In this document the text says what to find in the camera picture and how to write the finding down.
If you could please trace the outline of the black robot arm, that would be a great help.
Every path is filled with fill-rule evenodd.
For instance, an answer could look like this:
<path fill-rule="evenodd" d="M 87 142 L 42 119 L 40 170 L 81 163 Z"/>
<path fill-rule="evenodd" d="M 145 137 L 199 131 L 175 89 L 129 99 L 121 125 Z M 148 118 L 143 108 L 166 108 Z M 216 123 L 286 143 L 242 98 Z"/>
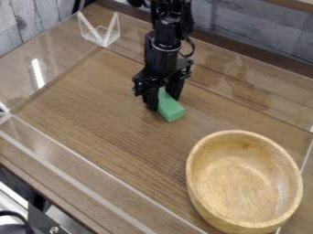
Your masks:
<path fill-rule="evenodd" d="M 149 10 L 152 30 L 144 36 L 144 68 L 133 75 L 135 96 L 147 109 L 159 107 L 159 89 L 164 88 L 176 101 L 184 80 L 191 76 L 195 45 L 192 32 L 192 0 L 127 0 L 128 4 Z"/>

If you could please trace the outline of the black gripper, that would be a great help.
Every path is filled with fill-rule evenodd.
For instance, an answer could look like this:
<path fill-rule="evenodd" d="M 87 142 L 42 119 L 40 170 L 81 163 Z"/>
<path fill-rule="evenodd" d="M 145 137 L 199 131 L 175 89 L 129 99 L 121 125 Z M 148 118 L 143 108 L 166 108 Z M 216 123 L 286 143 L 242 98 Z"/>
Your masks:
<path fill-rule="evenodd" d="M 132 77 L 132 90 L 152 112 L 158 110 L 159 88 L 178 100 L 184 80 L 191 76 L 194 61 L 188 55 L 178 57 L 179 49 L 180 43 L 172 48 L 156 45 L 152 31 L 144 36 L 144 68 Z"/>

